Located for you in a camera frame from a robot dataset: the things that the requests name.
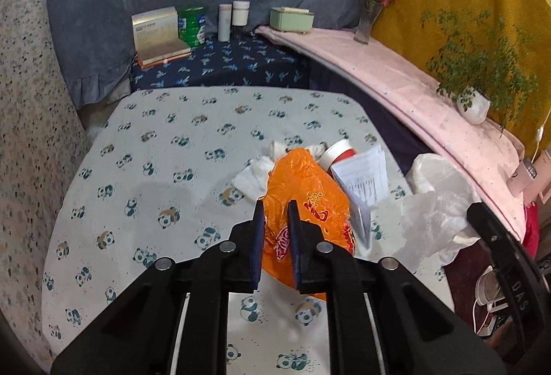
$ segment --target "silver screw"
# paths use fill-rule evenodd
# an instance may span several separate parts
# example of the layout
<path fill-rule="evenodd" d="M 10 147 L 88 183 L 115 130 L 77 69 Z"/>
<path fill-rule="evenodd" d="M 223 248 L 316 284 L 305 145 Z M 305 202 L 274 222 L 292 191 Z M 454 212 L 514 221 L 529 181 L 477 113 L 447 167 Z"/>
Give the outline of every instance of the silver screw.
<path fill-rule="evenodd" d="M 330 242 L 319 242 L 316 245 L 316 249 L 322 254 L 328 254 L 333 250 L 333 245 Z"/>
<path fill-rule="evenodd" d="M 389 271 L 394 271 L 395 269 L 398 269 L 400 263 L 398 263 L 398 260 L 393 257 L 385 257 L 382 259 L 381 265 Z"/>
<path fill-rule="evenodd" d="M 238 248 L 237 245 L 231 241 L 225 241 L 220 243 L 220 250 L 222 252 L 233 252 L 237 248 Z"/>
<path fill-rule="evenodd" d="M 163 257 L 155 262 L 155 267 L 159 271 L 164 271 L 172 266 L 172 261 L 170 259 Z"/>

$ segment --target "red and white paper cup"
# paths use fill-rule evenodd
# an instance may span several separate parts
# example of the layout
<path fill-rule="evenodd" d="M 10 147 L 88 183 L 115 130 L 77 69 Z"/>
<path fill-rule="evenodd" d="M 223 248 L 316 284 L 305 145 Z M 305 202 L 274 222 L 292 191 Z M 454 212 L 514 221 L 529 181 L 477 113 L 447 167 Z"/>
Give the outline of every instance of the red and white paper cup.
<path fill-rule="evenodd" d="M 356 155 L 356 150 L 352 148 L 352 145 L 348 139 L 344 138 L 343 140 L 338 141 L 336 144 L 327 148 L 327 151 L 324 152 L 318 164 L 326 172 L 331 174 L 330 167 L 340 160 L 347 159 Z"/>

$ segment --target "green tissue box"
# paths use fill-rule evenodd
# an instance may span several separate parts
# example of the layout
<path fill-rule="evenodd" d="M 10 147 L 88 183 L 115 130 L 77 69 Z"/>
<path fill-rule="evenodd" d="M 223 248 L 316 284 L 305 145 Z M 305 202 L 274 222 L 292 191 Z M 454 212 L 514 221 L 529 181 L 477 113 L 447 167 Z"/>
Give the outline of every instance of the green tissue box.
<path fill-rule="evenodd" d="M 270 10 L 270 26 L 280 32 L 307 33 L 312 29 L 313 16 L 302 8 L 276 7 Z"/>

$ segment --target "blue tablecloth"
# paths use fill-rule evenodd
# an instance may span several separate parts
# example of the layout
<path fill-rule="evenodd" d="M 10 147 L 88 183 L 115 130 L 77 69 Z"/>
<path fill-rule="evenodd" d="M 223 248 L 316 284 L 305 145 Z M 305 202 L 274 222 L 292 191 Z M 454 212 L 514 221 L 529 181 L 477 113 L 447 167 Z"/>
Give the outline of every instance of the blue tablecloth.
<path fill-rule="evenodd" d="M 132 68 L 132 90 L 183 86 L 255 85 L 308 88 L 308 59 L 261 36 L 205 44 L 181 58 L 142 70 Z"/>

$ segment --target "white pot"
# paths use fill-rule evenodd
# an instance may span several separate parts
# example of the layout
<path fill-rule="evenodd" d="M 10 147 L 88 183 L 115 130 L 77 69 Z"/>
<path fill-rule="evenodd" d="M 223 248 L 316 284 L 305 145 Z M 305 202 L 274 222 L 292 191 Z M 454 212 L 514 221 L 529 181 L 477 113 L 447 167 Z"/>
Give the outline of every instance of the white pot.
<path fill-rule="evenodd" d="M 490 100 L 488 100 L 480 92 L 475 91 L 473 95 L 473 105 L 465 111 L 461 102 L 457 100 L 457 109 L 463 118 L 471 125 L 480 125 L 484 122 L 484 120 L 486 120 L 488 110 L 490 109 L 490 104 Z"/>

